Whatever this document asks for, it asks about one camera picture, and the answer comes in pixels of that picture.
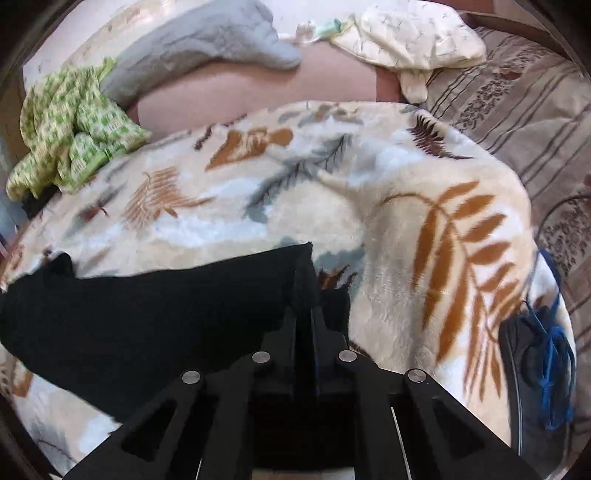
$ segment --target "dark gray garment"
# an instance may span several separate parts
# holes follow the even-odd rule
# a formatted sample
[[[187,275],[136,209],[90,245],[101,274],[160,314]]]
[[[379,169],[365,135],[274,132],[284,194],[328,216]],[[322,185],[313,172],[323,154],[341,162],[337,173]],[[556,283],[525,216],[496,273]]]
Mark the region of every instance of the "dark gray garment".
[[[214,0],[156,28],[126,48],[101,83],[123,110],[141,94],[213,59],[288,70],[300,52],[279,40],[271,11],[259,0]]]

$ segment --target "silver screw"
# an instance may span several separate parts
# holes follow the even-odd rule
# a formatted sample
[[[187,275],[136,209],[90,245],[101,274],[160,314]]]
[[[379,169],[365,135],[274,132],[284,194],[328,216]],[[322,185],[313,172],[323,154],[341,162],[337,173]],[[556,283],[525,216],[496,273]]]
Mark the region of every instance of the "silver screw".
[[[413,368],[408,372],[408,378],[411,382],[422,383],[427,379],[427,374],[418,368]]]
[[[256,352],[252,354],[252,361],[256,364],[266,364],[271,359],[271,355],[267,352]]]
[[[201,374],[195,370],[189,370],[188,372],[183,373],[182,379],[186,384],[192,385],[201,379]]]
[[[357,354],[351,350],[343,350],[342,352],[339,352],[339,358],[343,362],[354,362],[357,360]]]

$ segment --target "brown striped fabric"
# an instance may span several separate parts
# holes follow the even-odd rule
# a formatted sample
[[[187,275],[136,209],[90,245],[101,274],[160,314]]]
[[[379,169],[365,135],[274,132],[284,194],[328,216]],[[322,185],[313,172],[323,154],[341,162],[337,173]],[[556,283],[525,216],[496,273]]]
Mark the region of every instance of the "brown striped fabric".
[[[553,204],[591,194],[591,84],[575,65],[539,44],[478,27],[485,65],[435,72],[422,106],[513,168],[539,222]],[[591,437],[591,201],[565,205],[542,239],[565,278],[577,346],[571,455]]]

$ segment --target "white garment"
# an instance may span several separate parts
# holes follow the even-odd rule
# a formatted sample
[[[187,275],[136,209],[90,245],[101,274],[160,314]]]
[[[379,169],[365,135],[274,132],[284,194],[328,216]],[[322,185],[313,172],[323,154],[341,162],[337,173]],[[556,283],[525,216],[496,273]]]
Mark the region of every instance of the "white garment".
[[[398,0],[388,12],[371,7],[353,14],[330,41],[363,61],[398,71],[410,103],[427,100],[434,69],[486,61],[484,42],[453,8],[421,0]]]

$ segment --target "blue string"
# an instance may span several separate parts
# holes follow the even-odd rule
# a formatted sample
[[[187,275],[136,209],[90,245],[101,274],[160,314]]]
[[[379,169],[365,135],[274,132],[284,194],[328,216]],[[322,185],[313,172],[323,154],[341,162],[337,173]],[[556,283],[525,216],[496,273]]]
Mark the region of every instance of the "blue string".
[[[575,383],[575,366],[574,366],[574,353],[570,347],[569,341],[564,334],[564,329],[559,325],[554,325],[554,319],[556,318],[556,312],[560,303],[560,274],[556,268],[556,264],[552,259],[551,255],[546,250],[540,250],[540,254],[546,260],[546,263],[552,271],[552,275],[558,285],[558,293],[552,303],[549,311],[549,321],[547,322],[550,327],[546,330],[542,324],[537,312],[534,311],[530,304],[529,293],[525,300],[527,309],[529,311],[529,317],[524,318],[531,326],[533,326],[538,335],[543,339],[541,348],[541,371],[538,384],[542,389],[542,402],[540,408],[540,416],[542,424],[546,430],[556,430],[560,428],[564,422],[571,422],[573,420],[573,406],[571,400],[573,398],[574,383]],[[569,393],[566,398],[566,408],[564,411],[557,411],[558,407],[553,403],[554,389],[556,385],[556,377],[563,374],[564,370],[556,368],[557,362],[558,367],[561,365],[564,368],[570,366],[570,384]]]

